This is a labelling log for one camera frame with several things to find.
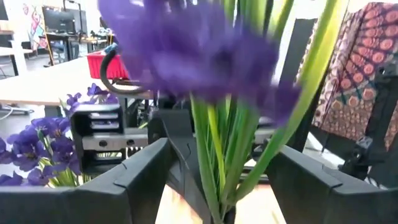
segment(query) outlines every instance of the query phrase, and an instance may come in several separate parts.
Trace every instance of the wooden block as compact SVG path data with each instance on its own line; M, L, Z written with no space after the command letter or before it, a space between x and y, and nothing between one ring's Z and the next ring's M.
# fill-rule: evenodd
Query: wooden block
M258 185L236 206L235 224L286 224L269 185ZM201 218L173 189L165 186L156 224L202 224Z

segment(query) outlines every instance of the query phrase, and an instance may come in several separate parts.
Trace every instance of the purple flower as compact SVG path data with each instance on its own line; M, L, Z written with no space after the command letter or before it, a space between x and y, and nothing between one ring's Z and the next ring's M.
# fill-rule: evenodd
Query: purple flower
M104 104L113 104L113 103L119 103L119 100L114 94L109 94L107 98L104 100Z
M62 152L62 153L71 153L73 152L74 143L73 141L66 137L62 136L60 138L55 139L50 143L53 152Z
M88 96L95 96L95 95L107 95L109 92L106 90L102 90L98 85L95 83L91 84L91 87L87 88L87 95Z
M80 97L81 97L81 93L76 93L75 96L68 94L67 105L72 106L74 103L76 103L80 99Z
M69 110L65 110L66 116L68 118L70 118L71 115L76 111L76 109L80 105L92 105L92 104L95 104L95 103L96 103L96 98L92 98L92 99L90 99L90 101L85 101L85 102L75 102L74 104L71 105Z
M130 78L146 89L175 96L192 93L209 103L233 95L283 124L300 90L271 85L278 45L243 25L233 27L218 4L205 1L167 12L165 1L99 0L99 10L115 31ZM270 105L287 98L293 106Z
M81 174L76 152L54 152L52 160L56 163L54 165L56 171L61 172L69 167L76 175Z
M0 186L20 186L23 178L17 173L13 173L12 177L8 175L0 175Z
M55 177L54 168L52 166L45 166L43 171L38 168L33 169L27 176L29 185L33 186L46 186L50 178Z
M44 136L59 138L70 129L68 118L39 118L32 120L33 127L41 130Z
M18 166L22 171L30 171L37 167L41 158L50 158L50 154L44 149L42 142L38 141L35 144L13 145L12 148L12 162Z
M39 141L37 130L31 125L26 126L25 130L19 134L12 134L7 138L8 144L26 145L36 143L37 141Z
M0 138L0 164L10 164L11 162L11 152L7 151L6 143Z

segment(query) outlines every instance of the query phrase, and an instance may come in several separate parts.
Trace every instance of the red patterned cloth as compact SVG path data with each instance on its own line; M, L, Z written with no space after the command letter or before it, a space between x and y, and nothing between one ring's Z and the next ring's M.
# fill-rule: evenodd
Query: red patterned cloth
M378 66L398 51L398 4L369 3L345 17L313 125L352 140L364 135L376 97ZM386 134L388 148L397 132L398 107Z

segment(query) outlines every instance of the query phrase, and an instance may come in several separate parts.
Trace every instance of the black cable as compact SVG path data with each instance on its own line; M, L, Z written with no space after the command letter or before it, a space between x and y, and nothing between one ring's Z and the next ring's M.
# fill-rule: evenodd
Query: black cable
M121 96L127 96L127 97L131 97L132 95L138 95L141 93L145 93L147 90L143 89L142 87L136 89L136 90L120 90L118 88L116 88L115 86L113 86L107 76L106 76L106 71L108 69L108 65L111 63L112 59L116 56L116 51L114 49L112 49L107 55L105 55L102 64L101 64L101 70L100 70L100 74L101 74L101 81L102 83L104 83L104 86L112 93L115 93L117 95L121 95Z

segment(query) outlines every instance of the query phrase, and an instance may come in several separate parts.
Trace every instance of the red container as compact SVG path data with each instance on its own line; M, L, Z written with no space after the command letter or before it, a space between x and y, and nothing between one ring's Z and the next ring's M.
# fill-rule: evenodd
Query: red container
M90 76L92 78L101 78L100 68L104 57L105 54L102 54L102 52L94 52L87 55ZM123 63L120 60L120 55L115 56L115 58L113 58L111 63L108 65L106 76L110 80L116 78L129 78L127 71L124 69Z

